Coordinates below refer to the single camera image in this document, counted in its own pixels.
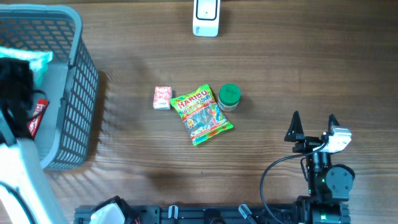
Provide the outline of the red Nescafe coffee stick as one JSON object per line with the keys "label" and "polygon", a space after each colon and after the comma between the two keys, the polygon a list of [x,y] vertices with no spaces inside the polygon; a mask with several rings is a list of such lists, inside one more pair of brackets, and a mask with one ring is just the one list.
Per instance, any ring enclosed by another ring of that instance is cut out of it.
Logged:
{"label": "red Nescafe coffee stick", "polygon": [[36,103],[33,115],[28,123],[28,130],[33,139],[35,138],[35,136],[39,130],[41,120],[44,117],[44,113],[45,113],[45,110],[47,109],[48,105],[49,105],[49,100],[45,100],[45,99],[39,99]]}

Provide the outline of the green lid jar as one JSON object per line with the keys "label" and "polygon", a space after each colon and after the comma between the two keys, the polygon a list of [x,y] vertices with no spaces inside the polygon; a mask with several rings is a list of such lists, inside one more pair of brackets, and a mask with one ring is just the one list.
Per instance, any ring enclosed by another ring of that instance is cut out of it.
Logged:
{"label": "green lid jar", "polygon": [[218,105],[221,110],[230,112],[237,108],[240,98],[240,88],[233,83],[228,83],[220,88],[218,93]]}

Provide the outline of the small red white box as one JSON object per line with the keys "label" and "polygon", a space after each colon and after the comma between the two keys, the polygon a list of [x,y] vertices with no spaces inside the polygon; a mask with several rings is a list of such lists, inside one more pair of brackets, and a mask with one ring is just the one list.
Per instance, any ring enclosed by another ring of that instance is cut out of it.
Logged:
{"label": "small red white box", "polygon": [[153,108],[155,110],[169,110],[172,88],[170,86],[156,86],[154,90]]}

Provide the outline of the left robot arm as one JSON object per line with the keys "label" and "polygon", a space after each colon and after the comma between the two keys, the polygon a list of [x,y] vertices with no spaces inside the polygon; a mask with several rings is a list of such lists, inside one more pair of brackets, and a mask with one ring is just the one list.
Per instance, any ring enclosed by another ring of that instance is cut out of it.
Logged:
{"label": "left robot arm", "polygon": [[28,61],[1,59],[1,202],[13,223],[66,223],[27,125],[35,92]]}

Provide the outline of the mint Zappy wipes pack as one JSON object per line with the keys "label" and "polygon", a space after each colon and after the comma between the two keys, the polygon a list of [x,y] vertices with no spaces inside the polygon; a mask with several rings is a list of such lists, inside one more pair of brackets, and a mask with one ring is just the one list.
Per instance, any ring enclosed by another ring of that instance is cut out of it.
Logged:
{"label": "mint Zappy wipes pack", "polygon": [[31,50],[12,49],[1,47],[1,58],[16,58],[29,62],[29,68],[33,71],[33,82],[36,89],[40,88],[44,75],[48,70],[48,63],[53,60],[53,52],[41,52]]}

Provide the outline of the green Haribo gummy bag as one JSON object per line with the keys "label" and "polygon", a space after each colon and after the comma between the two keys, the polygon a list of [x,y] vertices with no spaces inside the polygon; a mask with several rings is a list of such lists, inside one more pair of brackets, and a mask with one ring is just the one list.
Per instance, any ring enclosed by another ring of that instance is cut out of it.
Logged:
{"label": "green Haribo gummy bag", "polygon": [[194,146],[234,128],[218,106],[208,84],[189,94],[172,98],[170,105],[180,115]]}

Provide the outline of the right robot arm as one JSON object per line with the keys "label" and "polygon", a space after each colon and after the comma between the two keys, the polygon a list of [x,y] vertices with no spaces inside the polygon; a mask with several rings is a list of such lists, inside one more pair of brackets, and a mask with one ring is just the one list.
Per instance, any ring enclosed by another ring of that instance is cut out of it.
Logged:
{"label": "right robot arm", "polygon": [[292,151],[304,155],[303,173],[309,196],[299,196],[294,203],[294,223],[350,224],[349,192],[353,188],[354,170],[343,164],[333,165],[331,156],[341,152],[351,142],[351,131],[340,126],[329,115],[328,131],[320,137],[306,136],[300,115],[295,111],[284,140],[294,142]]}

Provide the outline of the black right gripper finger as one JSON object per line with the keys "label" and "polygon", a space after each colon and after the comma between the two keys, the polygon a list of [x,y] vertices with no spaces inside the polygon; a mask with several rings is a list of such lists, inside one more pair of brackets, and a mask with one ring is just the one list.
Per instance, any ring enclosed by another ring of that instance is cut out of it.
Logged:
{"label": "black right gripper finger", "polygon": [[295,111],[292,116],[291,124],[285,135],[284,141],[286,142],[298,142],[304,140],[304,131],[302,127],[302,122],[300,119],[300,114]]}
{"label": "black right gripper finger", "polygon": [[331,133],[332,132],[332,128],[339,126],[339,122],[337,121],[336,117],[334,114],[329,115],[328,117],[328,132]]}

